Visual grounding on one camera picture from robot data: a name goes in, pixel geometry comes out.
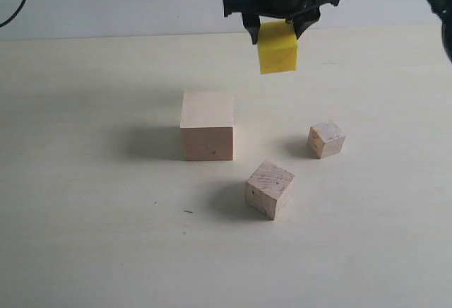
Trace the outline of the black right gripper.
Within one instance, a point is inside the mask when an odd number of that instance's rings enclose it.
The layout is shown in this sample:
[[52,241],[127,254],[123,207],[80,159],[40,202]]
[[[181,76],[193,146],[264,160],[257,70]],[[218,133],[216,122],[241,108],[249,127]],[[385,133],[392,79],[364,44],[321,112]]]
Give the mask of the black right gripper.
[[233,13],[242,14],[244,28],[250,34],[251,43],[256,45],[261,27],[259,16],[286,18],[292,25],[296,39],[321,17],[320,6],[337,6],[340,0],[222,0],[225,17]]

